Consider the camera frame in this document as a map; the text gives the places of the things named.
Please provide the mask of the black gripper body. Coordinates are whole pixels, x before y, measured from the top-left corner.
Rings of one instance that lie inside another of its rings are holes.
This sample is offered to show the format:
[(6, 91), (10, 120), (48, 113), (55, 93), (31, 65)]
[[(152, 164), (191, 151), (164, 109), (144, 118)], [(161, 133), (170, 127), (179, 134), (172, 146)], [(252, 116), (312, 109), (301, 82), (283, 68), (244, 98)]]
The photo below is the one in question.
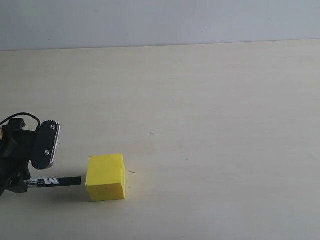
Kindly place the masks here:
[(24, 130), (23, 119), (11, 119), (0, 129), (0, 193), (7, 191), (12, 172), (30, 173), (29, 162), (36, 132)]

